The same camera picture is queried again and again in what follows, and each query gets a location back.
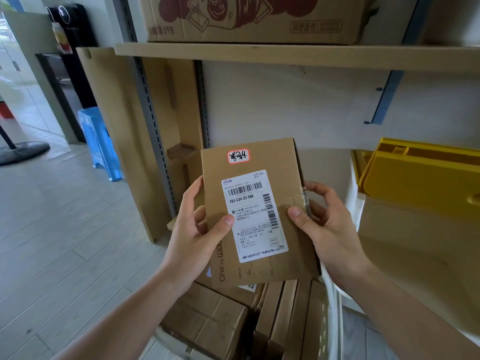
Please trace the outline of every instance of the red-bordered sticker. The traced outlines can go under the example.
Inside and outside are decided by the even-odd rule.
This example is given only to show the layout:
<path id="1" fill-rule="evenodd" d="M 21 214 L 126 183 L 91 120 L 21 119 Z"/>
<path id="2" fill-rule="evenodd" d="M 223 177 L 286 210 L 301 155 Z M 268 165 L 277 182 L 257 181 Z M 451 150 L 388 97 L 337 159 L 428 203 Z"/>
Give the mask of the red-bordered sticker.
<path id="1" fill-rule="evenodd" d="M 227 157 L 230 164 L 244 163 L 250 160 L 250 152 L 248 149 L 231 150 L 227 153 Z"/>

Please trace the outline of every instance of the barcode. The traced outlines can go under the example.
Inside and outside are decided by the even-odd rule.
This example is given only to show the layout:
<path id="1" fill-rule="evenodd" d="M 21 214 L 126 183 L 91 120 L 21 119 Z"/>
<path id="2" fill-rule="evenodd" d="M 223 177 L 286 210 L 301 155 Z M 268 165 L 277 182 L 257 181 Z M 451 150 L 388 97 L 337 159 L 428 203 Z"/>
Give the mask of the barcode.
<path id="1" fill-rule="evenodd" d="M 270 199 L 270 193 L 265 193 L 263 195 L 263 202 L 265 203 L 265 208 L 267 209 L 270 226 L 272 227 L 272 230 L 275 230 L 279 227 L 279 222 L 277 221 L 277 216 L 275 215 L 275 210 L 273 209 L 272 200 Z"/>
<path id="2" fill-rule="evenodd" d="M 258 255 L 260 255 L 260 254 L 265 255 L 265 254 L 277 252 L 277 251 L 283 250 L 283 249 L 285 249 L 285 245 L 279 245 L 278 248 L 271 248 L 271 249 L 269 249 L 269 250 L 257 252 L 257 253 L 255 253 L 255 254 L 244 255 L 244 256 L 242 256 L 242 260 L 247 259 L 247 258 L 253 258 L 254 256 L 258 256 Z"/>
<path id="3" fill-rule="evenodd" d="M 236 194 L 250 192 L 250 191 L 253 191 L 253 190 L 259 190 L 260 188 L 263 188 L 261 182 L 256 182 L 256 183 L 253 183 L 253 184 L 246 184 L 244 186 L 229 189 L 228 190 L 228 195 L 229 196 L 235 196 Z"/>

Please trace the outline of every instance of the hand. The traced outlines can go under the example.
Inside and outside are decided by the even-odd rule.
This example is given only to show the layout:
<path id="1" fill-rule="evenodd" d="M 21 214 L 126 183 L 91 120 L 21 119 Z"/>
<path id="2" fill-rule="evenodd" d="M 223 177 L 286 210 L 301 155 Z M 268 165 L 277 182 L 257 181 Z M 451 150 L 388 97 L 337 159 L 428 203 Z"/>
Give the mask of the hand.
<path id="1" fill-rule="evenodd" d="M 182 293 L 190 288 L 205 269 L 213 250 L 230 231 L 235 221 L 231 214 L 227 214 L 207 232 L 207 222 L 201 223 L 207 215 L 205 206 L 200 206 L 194 211 L 194 199 L 203 183 L 204 177 L 201 175 L 183 193 L 177 221 L 160 266 L 160 270 L 169 270 Z"/>
<path id="2" fill-rule="evenodd" d="M 333 282 L 347 290 L 351 281 L 361 277 L 373 264 L 363 252 L 350 212 L 335 191 L 316 182 L 306 181 L 305 187 L 323 196 L 328 208 L 310 199 L 313 219 L 295 206 L 289 207 L 288 216 L 310 237 Z"/>

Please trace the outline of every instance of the blue plastic stool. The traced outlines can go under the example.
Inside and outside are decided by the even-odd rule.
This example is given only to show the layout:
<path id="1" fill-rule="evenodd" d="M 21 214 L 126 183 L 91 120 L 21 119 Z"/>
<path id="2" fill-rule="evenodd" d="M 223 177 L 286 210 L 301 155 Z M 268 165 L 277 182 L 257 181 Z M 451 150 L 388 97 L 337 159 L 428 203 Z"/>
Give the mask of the blue plastic stool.
<path id="1" fill-rule="evenodd" d="M 102 165 L 112 182 L 122 179 L 122 170 L 98 107 L 78 111 L 81 128 L 92 156 L 93 168 Z"/>

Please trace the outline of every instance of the person's left hand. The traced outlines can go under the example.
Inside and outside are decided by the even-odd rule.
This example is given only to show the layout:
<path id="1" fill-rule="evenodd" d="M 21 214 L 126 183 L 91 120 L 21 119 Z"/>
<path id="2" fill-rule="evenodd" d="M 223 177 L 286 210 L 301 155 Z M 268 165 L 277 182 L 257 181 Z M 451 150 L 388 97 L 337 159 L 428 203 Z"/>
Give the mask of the person's left hand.
<path id="1" fill-rule="evenodd" d="M 213 250 L 230 231 L 235 221 L 231 214 L 227 214 L 207 232 L 207 223 L 201 223 L 207 215 L 205 206 L 200 206 L 194 211 L 194 199 L 203 183 L 204 177 L 201 175 L 183 193 L 177 221 L 160 266 L 160 270 L 169 270 L 176 282 L 181 284 L 183 292 L 189 289 L 205 269 Z"/>

